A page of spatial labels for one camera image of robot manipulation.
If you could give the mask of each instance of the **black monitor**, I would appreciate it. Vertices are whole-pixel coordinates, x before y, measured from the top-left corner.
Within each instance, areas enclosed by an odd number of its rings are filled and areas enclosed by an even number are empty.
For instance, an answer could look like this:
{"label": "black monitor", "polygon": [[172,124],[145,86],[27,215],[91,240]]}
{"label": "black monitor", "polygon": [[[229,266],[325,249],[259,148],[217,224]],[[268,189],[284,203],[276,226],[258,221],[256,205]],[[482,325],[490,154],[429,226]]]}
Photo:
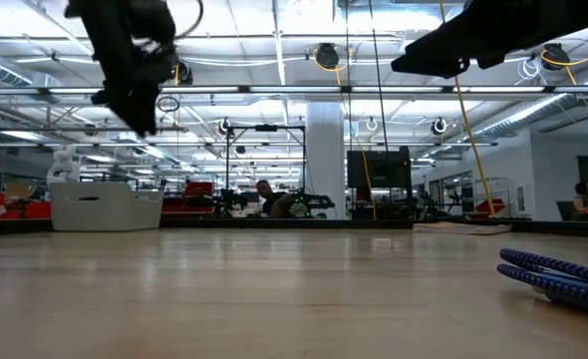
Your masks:
{"label": "black monitor", "polygon": [[[367,169],[372,188],[410,188],[412,186],[412,160],[409,148],[385,152],[365,151]],[[362,151],[347,152],[347,186],[367,187],[367,175]]]}

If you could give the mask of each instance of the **ceiling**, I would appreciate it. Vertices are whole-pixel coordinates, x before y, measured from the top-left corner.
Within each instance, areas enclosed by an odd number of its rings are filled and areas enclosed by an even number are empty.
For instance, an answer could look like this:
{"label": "ceiling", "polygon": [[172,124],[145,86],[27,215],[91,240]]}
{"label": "ceiling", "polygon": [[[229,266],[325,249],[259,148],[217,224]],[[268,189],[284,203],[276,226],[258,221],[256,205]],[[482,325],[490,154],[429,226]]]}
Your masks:
{"label": "ceiling", "polygon": [[[44,13],[40,13],[35,6],[29,6],[29,3],[38,4]],[[167,0],[167,3],[179,32],[195,21],[196,1]],[[394,73],[389,66],[391,60],[403,54],[407,45],[439,25],[441,18],[437,0],[375,0],[376,47],[371,32],[369,7],[359,6],[367,2],[352,2],[349,41],[345,12],[342,8],[335,8],[334,3],[331,0],[208,0],[205,2],[203,20],[196,30],[187,38],[177,41],[178,53],[193,71],[195,86],[336,86],[339,80],[342,85],[378,86],[379,76],[384,86],[453,84],[452,80]],[[459,14],[463,3],[445,1],[447,17],[450,19]],[[99,87],[104,78],[101,68],[91,59],[92,45],[80,20],[64,18],[66,5],[65,0],[0,0],[0,62],[32,78],[47,74],[51,84]],[[281,42],[274,36],[277,28]],[[340,72],[339,79],[336,73],[321,71],[313,60],[306,59],[306,55],[322,42],[335,44],[343,61],[348,58],[348,49],[353,54],[349,71],[346,69]],[[588,29],[555,42],[562,44],[573,61],[588,58]],[[277,61],[277,50],[282,51],[282,70]],[[539,85],[542,78],[549,84],[566,82],[568,77],[563,71],[549,72],[542,69],[539,75],[531,79],[522,73],[524,59],[532,52],[539,53],[541,50],[542,47],[539,47],[510,54],[508,62],[489,70],[480,70],[472,65],[469,71],[460,76],[460,81],[464,86],[530,86]],[[52,60],[53,54],[59,61]],[[588,69],[588,62],[574,67],[578,74],[585,69]],[[35,128],[49,124],[49,120],[51,126],[66,128],[87,124],[98,127],[124,126],[107,109],[71,105],[88,103],[87,97],[62,96],[60,100],[61,105],[53,105],[28,97],[0,97],[0,106],[34,120],[11,119],[5,122],[8,127]],[[164,114],[158,111],[157,117],[162,127],[177,125],[186,131],[165,133],[148,141],[182,144],[220,142],[222,136],[217,128],[225,118],[236,126],[266,123],[283,125],[286,121],[288,125],[304,125],[306,104],[318,101],[305,96],[257,97],[240,94],[217,94],[213,98],[209,95],[183,95],[180,100],[182,107],[178,112]],[[333,101],[345,102],[345,98]],[[474,97],[466,101],[465,106],[471,122],[476,124],[516,102],[508,97]],[[459,102],[455,98],[426,100],[417,95],[409,100],[386,99],[383,109],[389,141],[433,142],[435,139],[431,135],[430,125],[434,119],[443,118],[450,124],[458,124],[460,121]],[[383,117],[379,100],[355,99],[351,103],[351,114],[351,117],[346,114],[346,118],[352,119],[360,140],[382,140],[382,126],[368,129],[369,121],[379,124]],[[53,119],[58,119],[56,125],[52,125]],[[448,135],[453,136],[461,130],[462,126],[451,126]],[[60,133],[57,136],[78,143],[112,143],[118,140],[119,134],[99,133],[88,137],[83,133]],[[238,157],[253,158],[265,153],[272,158],[302,156],[300,147],[285,132],[269,135],[250,132],[243,139],[255,142],[289,140],[292,145],[269,151],[248,149],[245,155],[236,155]],[[0,141],[13,140],[17,139],[0,136]],[[202,161],[209,161],[204,164],[210,165],[221,164],[221,161],[215,159],[217,155],[212,149],[179,147],[172,155],[185,164]],[[112,151],[112,156],[121,162],[128,160],[131,165],[142,164],[146,158],[133,159],[131,149],[117,148]]]}

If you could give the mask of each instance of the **chair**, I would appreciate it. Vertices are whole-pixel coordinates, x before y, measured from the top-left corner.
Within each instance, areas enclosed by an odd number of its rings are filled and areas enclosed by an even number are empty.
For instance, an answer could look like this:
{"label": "chair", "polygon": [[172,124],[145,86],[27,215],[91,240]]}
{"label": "chair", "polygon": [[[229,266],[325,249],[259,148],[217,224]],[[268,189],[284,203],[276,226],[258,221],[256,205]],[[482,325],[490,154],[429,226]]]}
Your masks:
{"label": "chair", "polygon": [[120,182],[51,183],[53,228],[127,231],[158,228],[161,191],[132,191]]}
{"label": "chair", "polygon": [[571,211],[573,210],[573,202],[570,200],[558,200],[557,209],[560,211],[562,221],[571,220]]}

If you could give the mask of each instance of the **blue cable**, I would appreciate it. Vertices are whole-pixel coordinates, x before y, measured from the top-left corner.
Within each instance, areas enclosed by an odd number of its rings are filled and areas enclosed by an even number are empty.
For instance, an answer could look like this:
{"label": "blue cable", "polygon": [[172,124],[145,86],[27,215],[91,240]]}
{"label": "blue cable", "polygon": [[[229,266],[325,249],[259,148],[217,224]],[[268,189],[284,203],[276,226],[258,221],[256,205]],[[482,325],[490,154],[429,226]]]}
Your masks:
{"label": "blue cable", "polygon": [[553,301],[588,309],[588,267],[513,249],[501,250],[500,257],[517,266],[499,264],[501,274],[543,289]]}

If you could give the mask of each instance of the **woman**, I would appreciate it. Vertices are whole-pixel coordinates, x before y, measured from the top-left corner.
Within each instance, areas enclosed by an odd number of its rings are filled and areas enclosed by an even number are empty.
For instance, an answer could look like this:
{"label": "woman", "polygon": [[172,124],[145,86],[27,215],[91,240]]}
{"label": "woman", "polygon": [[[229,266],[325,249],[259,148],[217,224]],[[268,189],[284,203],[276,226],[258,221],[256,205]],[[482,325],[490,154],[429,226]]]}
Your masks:
{"label": "woman", "polygon": [[584,220],[588,214],[588,182],[580,182],[575,185],[575,198],[573,199],[572,220]]}

